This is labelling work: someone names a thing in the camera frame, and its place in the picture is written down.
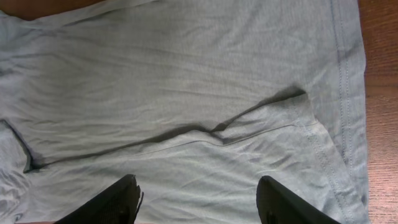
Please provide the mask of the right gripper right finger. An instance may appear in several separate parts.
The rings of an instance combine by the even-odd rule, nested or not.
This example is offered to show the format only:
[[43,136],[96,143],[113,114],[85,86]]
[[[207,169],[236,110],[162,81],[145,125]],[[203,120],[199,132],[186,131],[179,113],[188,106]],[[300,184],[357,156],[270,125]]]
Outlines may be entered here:
[[259,180],[256,205],[262,224],[340,224],[268,175]]

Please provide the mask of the light blue t-shirt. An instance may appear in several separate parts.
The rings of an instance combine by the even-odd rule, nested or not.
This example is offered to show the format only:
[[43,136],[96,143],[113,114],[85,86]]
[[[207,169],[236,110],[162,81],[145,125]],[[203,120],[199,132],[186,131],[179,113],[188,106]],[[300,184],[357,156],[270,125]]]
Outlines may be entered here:
[[364,69],[356,1],[2,1],[1,222],[133,174],[138,223],[259,223],[265,175],[368,223]]

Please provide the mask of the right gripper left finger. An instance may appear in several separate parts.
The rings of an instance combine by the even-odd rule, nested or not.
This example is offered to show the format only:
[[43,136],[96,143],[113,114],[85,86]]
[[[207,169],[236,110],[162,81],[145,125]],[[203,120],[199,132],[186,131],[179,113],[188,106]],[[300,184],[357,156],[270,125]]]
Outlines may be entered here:
[[128,174],[55,224],[134,224],[143,198],[136,176]]

